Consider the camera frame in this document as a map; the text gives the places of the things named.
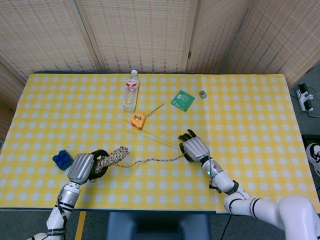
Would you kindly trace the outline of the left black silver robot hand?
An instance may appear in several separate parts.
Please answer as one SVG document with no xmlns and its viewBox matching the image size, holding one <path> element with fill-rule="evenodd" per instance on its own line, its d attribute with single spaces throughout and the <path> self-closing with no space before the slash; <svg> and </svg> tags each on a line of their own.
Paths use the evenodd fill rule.
<svg viewBox="0 0 320 240">
<path fill-rule="evenodd" d="M 109 154 L 99 149 L 91 153 L 79 153 L 75 157 L 67 177 L 71 182 L 79 185 L 85 184 L 88 180 L 94 181 L 101 178 L 108 170 L 108 166 L 103 166 L 103 160 Z"/>
</svg>

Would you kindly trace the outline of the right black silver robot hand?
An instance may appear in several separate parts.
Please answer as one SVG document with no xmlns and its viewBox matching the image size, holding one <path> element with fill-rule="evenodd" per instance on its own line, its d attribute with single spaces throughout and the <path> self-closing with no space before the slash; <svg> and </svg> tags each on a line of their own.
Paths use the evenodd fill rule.
<svg viewBox="0 0 320 240">
<path fill-rule="evenodd" d="M 210 159 L 209 148 L 191 129 L 179 135 L 178 139 L 180 150 L 187 161 L 204 164 Z"/>
</svg>

